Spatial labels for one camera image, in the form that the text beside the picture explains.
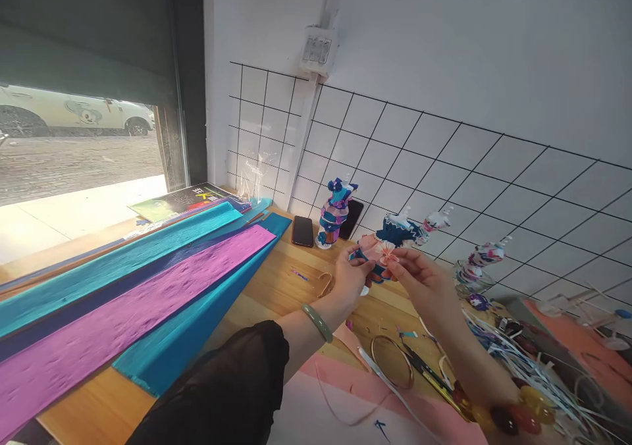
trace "black phone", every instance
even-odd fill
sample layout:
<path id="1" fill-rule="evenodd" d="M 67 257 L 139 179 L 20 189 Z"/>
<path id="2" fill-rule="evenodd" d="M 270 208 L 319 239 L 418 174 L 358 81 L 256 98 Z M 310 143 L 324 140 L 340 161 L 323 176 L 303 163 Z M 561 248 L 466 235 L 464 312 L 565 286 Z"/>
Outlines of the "black phone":
<path id="1" fill-rule="evenodd" d="M 360 213 L 362 213 L 362 209 L 364 208 L 364 203 L 360 203 L 356 200 L 349 201 L 349 214 L 347 215 L 347 219 L 342 223 L 340 227 L 340 232 L 338 233 L 338 237 L 344 240 L 348 240 L 351 238 L 351 233 L 354 231 L 356 227 L 357 221 L 360 218 Z"/>
<path id="2" fill-rule="evenodd" d="M 292 242 L 299 246 L 314 246 L 314 225 L 310 218 L 294 217 L 292 225 Z"/>

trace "beaded bracelet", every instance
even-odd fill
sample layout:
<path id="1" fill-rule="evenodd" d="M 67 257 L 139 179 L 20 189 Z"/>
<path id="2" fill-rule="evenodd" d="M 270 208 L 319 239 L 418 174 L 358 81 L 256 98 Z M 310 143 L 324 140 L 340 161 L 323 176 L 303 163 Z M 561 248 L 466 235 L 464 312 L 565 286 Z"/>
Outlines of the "beaded bracelet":
<path id="1" fill-rule="evenodd" d="M 454 383 L 452 399 L 468 419 L 478 422 L 483 432 L 500 430 L 513 436 L 518 435 L 521 429 L 537 435 L 542 431 L 542 424 L 551 425 L 555 422 L 553 405 L 540 391 L 529 386 L 527 381 L 517 377 L 512 377 L 512 381 L 520 389 L 518 404 L 496 406 L 487 410 L 478 404 L 472 404 L 458 381 Z"/>

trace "green bracelet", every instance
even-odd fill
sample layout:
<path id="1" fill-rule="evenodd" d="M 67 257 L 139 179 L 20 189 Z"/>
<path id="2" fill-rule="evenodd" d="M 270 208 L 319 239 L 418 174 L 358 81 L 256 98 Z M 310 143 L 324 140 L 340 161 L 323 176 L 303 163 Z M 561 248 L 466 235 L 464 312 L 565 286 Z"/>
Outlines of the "green bracelet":
<path id="1" fill-rule="evenodd" d="M 323 321 L 323 319 L 318 314 L 318 312 L 316 312 L 316 310 L 314 310 L 311 307 L 311 305 L 308 305 L 306 303 L 302 305 L 302 309 L 305 313 L 307 313 L 307 316 L 314 322 L 314 325 L 316 325 L 316 328 L 318 328 L 318 331 L 321 332 L 321 335 L 323 335 L 323 337 L 325 338 L 325 341 L 327 343 L 331 343 L 334 340 L 334 336 L 331 334 L 329 327 Z"/>

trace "clear plastic sheet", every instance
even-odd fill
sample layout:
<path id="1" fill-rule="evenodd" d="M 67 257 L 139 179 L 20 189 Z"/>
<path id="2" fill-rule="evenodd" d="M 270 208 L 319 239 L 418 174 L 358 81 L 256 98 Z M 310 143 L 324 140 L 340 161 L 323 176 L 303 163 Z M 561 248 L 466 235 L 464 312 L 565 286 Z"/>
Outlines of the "clear plastic sheet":
<path id="1" fill-rule="evenodd" d="M 260 151 L 257 154 L 249 151 L 244 162 L 239 164 L 237 174 L 237 196 L 250 200 L 253 206 L 261 203 L 263 198 L 272 198 L 276 176 L 274 163 L 278 166 L 280 154 Z"/>

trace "left hand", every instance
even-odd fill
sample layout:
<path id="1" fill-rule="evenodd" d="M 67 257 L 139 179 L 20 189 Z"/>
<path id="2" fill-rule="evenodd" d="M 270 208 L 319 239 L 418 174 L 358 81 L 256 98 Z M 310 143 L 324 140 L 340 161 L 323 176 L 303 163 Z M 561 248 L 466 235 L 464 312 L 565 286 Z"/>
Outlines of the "left hand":
<path id="1" fill-rule="evenodd" d="M 375 261 L 365 259 L 352 259 L 349 256 L 360 247 L 349 246 L 340 253 L 336 260 L 336 284 L 334 292 L 342 292 L 357 301 L 362 292 L 362 287 L 371 287 L 373 281 L 379 282 L 380 277 L 373 272 Z"/>

